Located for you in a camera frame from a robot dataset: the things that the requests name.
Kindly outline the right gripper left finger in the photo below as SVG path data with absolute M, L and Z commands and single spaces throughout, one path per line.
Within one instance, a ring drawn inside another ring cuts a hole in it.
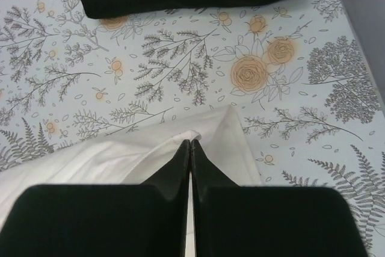
M 2 256 L 183 256 L 191 143 L 138 185 L 35 185 L 1 230 Z

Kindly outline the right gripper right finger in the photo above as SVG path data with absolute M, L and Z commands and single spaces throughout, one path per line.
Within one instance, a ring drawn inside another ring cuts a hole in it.
M 366 256 L 345 199 L 327 187 L 245 187 L 191 145 L 197 256 Z

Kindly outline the white t shirt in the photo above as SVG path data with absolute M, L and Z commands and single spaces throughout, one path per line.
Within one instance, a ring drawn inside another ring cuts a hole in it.
M 199 141 L 208 159 L 238 185 L 260 185 L 260 173 L 230 106 L 136 132 L 74 144 L 1 173 L 1 221 L 37 184 L 139 184 L 160 169 L 184 140 Z

